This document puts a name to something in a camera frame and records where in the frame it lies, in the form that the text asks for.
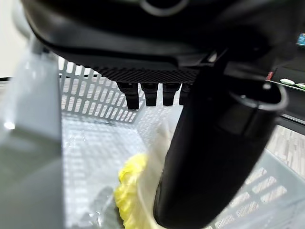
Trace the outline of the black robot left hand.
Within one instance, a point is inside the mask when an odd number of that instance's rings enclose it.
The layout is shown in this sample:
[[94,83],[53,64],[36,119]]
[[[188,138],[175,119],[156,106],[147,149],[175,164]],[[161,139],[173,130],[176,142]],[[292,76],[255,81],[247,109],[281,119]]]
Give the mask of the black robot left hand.
[[177,126],[119,173],[126,229],[202,229],[235,197],[288,104],[268,83],[293,56],[302,0],[24,0],[35,36],[115,81],[130,109],[180,92]]

